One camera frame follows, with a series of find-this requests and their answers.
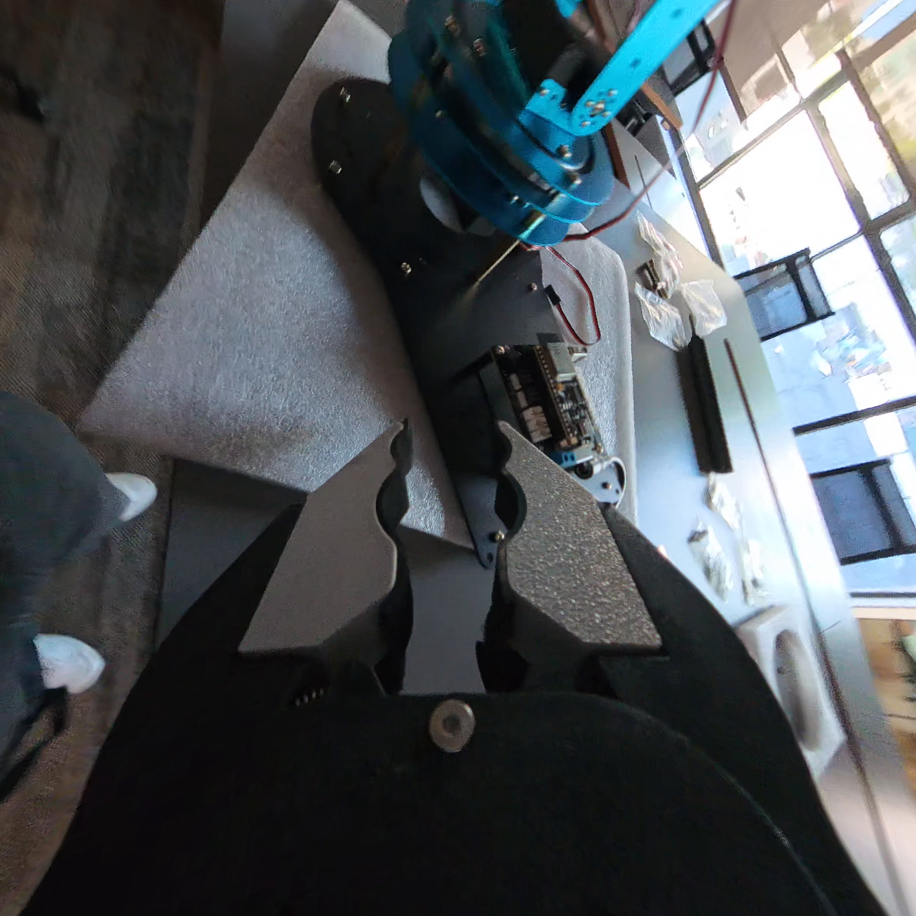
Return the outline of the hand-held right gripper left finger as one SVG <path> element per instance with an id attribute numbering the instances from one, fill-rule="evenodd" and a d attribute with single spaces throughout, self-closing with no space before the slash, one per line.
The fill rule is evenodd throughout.
<path id="1" fill-rule="evenodd" d="M 400 693 L 414 614 L 400 537 L 412 430 L 393 423 L 307 497 L 241 655 L 300 657 L 329 681 L 352 666 Z"/>

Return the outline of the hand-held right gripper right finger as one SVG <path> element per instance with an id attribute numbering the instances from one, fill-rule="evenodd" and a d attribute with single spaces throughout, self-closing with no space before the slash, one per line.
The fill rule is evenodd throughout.
<path id="1" fill-rule="evenodd" d="M 506 421 L 498 503 L 510 510 L 475 645 L 487 693 L 615 693 L 604 664 L 662 640 L 602 506 Z"/>

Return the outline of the robot circuit board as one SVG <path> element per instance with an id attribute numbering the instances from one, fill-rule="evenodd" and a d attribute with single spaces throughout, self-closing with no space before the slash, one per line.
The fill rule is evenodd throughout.
<path id="1" fill-rule="evenodd" d="M 498 344 L 488 355 L 520 432 L 535 447 L 582 480 L 611 464 L 578 371 L 583 348 L 542 335 L 535 344 Z"/>

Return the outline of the person's white shoe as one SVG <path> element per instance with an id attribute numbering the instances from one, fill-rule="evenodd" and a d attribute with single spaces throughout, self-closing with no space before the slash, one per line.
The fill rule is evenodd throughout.
<path id="1" fill-rule="evenodd" d="M 144 475 L 117 472 L 106 473 L 105 478 L 109 485 L 120 494 L 118 515 L 120 523 L 127 523 L 138 518 L 156 500 L 156 484 Z"/>
<path id="2" fill-rule="evenodd" d="M 43 686 L 48 691 L 86 693 L 104 673 L 105 662 L 99 652 L 73 636 L 40 634 L 33 643 Z"/>

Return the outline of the black oblong box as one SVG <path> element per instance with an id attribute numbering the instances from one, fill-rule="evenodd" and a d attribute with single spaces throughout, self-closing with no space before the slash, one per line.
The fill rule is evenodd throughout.
<path id="1" fill-rule="evenodd" d="M 705 341 L 694 335 L 677 355 L 681 395 L 699 470 L 728 475 L 734 465 Z"/>

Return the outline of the white box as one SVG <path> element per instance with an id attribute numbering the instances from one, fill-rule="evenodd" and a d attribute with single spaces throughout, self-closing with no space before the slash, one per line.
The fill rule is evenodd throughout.
<path id="1" fill-rule="evenodd" d="M 736 632 L 788 718 L 815 781 L 845 743 L 810 624 L 795 608 L 772 605 Z"/>

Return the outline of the white foam mat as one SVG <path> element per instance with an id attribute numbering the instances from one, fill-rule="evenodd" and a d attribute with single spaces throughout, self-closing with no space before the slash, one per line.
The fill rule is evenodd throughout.
<path id="1" fill-rule="evenodd" d="M 384 82 L 389 43 L 336 4 L 81 427 L 310 493 L 407 418 L 403 525 L 471 548 L 393 300 L 312 153 L 321 92 L 344 77 Z"/>

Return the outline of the person's dark trousers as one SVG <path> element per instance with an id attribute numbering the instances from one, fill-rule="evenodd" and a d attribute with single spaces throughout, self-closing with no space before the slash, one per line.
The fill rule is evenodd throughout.
<path id="1" fill-rule="evenodd" d="M 63 689 L 43 680 L 35 637 L 40 593 L 63 563 L 118 524 L 123 496 L 73 431 L 43 407 L 1 395 L 2 800 L 40 755 L 18 749 Z"/>

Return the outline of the black mesh chair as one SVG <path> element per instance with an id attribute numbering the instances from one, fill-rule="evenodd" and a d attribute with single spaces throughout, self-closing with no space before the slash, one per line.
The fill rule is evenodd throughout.
<path id="1" fill-rule="evenodd" d="M 810 475 L 842 566 L 915 553 L 915 522 L 883 457 Z"/>
<path id="2" fill-rule="evenodd" d="M 762 342 L 833 315 L 810 248 L 737 274 L 734 280 L 745 295 Z"/>

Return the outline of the large framed window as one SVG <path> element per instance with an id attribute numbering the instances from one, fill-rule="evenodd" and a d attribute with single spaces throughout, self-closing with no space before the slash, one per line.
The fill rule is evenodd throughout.
<path id="1" fill-rule="evenodd" d="M 732 277 L 810 248 L 833 315 L 761 342 L 783 416 L 808 475 L 887 457 L 914 517 L 915 3 L 728 6 L 686 92 L 704 239 Z M 914 604 L 914 554 L 841 571 Z"/>

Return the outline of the black monitor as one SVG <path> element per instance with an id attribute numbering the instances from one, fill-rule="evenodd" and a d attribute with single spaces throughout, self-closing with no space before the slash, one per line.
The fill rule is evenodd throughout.
<path id="1" fill-rule="evenodd" d="M 708 75 L 717 59 L 716 38 L 702 20 L 671 52 L 661 72 L 671 93 L 679 96 Z"/>

